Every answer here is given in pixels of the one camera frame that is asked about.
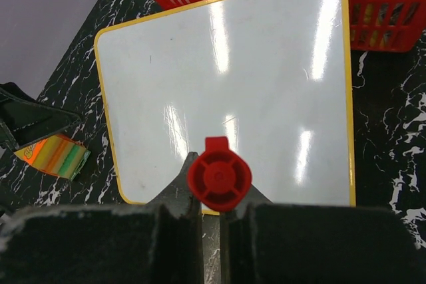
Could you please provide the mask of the red whiteboard marker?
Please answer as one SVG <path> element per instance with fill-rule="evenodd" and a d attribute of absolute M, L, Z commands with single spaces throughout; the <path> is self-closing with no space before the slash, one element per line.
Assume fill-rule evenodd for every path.
<path fill-rule="evenodd" d="M 211 210 L 230 212 L 249 192 L 252 172 L 230 149 L 227 137 L 207 137 L 205 151 L 188 170 L 187 184 L 193 195 Z"/>

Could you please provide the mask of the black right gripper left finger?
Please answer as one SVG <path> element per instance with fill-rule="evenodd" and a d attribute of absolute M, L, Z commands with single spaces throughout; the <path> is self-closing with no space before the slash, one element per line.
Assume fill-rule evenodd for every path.
<path fill-rule="evenodd" d="M 27 207 L 1 228 L 2 283 L 201 283 L 202 214 L 186 177 L 145 205 Z"/>

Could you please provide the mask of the yellow framed whiteboard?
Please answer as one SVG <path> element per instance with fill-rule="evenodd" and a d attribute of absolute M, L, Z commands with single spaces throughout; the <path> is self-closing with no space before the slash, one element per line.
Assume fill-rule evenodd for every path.
<path fill-rule="evenodd" d="M 203 0 L 101 29 L 94 50 L 125 202 L 225 136 L 269 200 L 356 203 L 348 0 Z"/>

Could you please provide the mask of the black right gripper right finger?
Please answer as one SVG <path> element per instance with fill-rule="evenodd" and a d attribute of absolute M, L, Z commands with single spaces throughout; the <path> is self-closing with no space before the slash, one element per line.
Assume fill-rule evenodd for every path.
<path fill-rule="evenodd" d="M 424 283 L 403 222 L 377 208 L 275 204 L 257 188 L 220 216 L 223 283 Z"/>

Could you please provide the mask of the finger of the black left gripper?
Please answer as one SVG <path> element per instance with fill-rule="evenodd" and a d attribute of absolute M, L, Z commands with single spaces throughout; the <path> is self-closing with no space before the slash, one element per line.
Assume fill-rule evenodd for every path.
<path fill-rule="evenodd" d="M 1 148 L 20 150 L 81 123 L 75 112 L 47 106 L 15 83 L 1 85 Z"/>

